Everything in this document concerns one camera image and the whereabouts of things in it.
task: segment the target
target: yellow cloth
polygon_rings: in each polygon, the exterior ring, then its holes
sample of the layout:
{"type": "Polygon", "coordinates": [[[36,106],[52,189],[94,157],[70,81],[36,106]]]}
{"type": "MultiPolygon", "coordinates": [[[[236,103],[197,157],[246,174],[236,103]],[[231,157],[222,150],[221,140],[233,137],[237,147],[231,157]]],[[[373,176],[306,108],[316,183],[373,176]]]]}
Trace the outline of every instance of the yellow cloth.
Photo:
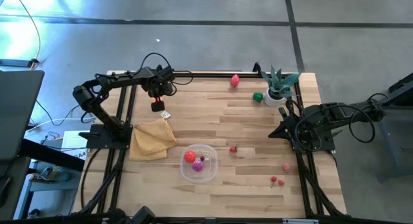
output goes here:
{"type": "Polygon", "coordinates": [[[130,138],[129,160],[165,159],[166,150],[174,147],[176,143],[168,122],[163,118],[136,125],[130,138]]]}

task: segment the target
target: clear plastic bowl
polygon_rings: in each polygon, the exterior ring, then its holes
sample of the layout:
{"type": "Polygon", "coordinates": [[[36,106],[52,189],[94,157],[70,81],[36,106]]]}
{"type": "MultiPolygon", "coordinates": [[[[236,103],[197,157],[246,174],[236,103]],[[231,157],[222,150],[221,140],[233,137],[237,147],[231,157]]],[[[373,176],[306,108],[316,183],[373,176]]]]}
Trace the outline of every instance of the clear plastic bowl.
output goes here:
{"type": "Polygon", "coordinates": [[[181,174],[185,179],[195,183],[206,183],[213,179],[217,175],[217,172],[218,154],[212,147],[197,143],[188,146],[182,152],[181,174]],[[194,169],[192,169],[192,163],[187,163],[185,161],[184,155],[189,150],[195,152],[196,160],[200,160],[199,158],[201,157],[201,155],[204,156],[204,168],[201,172],[196,172],[194,169]]]}

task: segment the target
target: purple toy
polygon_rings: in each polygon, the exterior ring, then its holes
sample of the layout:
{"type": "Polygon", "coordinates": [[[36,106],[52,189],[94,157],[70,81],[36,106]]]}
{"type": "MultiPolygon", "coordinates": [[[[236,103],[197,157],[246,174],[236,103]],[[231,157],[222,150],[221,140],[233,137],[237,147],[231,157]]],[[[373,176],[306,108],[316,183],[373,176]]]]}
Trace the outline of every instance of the purple toy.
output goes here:
{"type": "Polygon", "coordinates": [[[204,169],[204,163],[197,159],[192,163],[192,169],[196,172],[201,172],[204,169]]]}

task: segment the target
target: succulent plant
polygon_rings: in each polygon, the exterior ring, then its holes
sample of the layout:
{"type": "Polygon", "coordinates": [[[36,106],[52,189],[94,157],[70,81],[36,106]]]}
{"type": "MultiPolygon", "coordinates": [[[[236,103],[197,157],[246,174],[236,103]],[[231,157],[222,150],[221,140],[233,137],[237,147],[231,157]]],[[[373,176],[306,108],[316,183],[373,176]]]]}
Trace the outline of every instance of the succulent plant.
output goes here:
{"type": "Polygon", "coordinates": [[[261,76],[268,83],[270,97],[273,99],[282,99],[283,97],[292,97],[294,93],[290,90],[290,87],[298,81],[301,73],[292,74],[287,76],[285,79],[281,78],[281,69],[276,73],[276,69],[271,66],[271,78],[267,73],[260,71],[261,76]]]}

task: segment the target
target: wooden tabletop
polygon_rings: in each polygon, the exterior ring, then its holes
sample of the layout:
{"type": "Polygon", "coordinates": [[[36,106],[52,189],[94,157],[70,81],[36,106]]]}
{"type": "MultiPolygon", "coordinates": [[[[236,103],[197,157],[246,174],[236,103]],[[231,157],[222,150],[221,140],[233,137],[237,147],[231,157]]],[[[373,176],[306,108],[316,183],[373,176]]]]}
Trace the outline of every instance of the wooden tabletop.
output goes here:
{"type": "MultiPolygon", "coordinates": [[[[176,81],[183,83],[188,78],[176,81]]],[[[320,103],[314,74],[302,74],[299,84],[305,107],[320,103]]],[[[265,92],[266,87],[263,79],[241,79],[235,89],[230,88],[229,79],[218,78],[195,78],[189,85],[178,85],[176,95],[164,97],[166,111],[171,114],[168,122],[178,144],[168,150],[166,159],[147,162],[125,159],[117,207],[129,216],[146,205],[156,216],[305,217],[295,154],[287,140],[267,138],[282,120],[278,109],[252,100],[253,92],[265,92]],[[183,149],[194,143],[210,145],[218,153],[218,174],[208,183],[191,183],[180,173],[183,149]],[[230,154],[229,148],[236,144],[238,153],[230,154]],[[284,171],[283,163],[289,163],[291,169],[284,171]],[[271,176],[283,178],[285,185],[275,184],[270,188],[271,176]]],[[[116,114],[119,94],[120,89],[111,91],[103,103],[110,115],[116,114]]],[[[151,111],[150,99],[139,87],[132,124],[160,117],[160,112],[151,111]]],[[[102,183],[107,154],[108,150],[101,150],[91,164],[85,182],[86,202],[102,183]]],[[[314,159],[321,188],[345,213],[334,160],[325,152],[316,152],[314,159]]],[[[112,187],[108,191],[105,210],[112,187]]],[[[316,210],[311,190],[310,199],[316,210]]],[[[74,211],[78,210],[80,192],[74,206],[74,211]]]]}

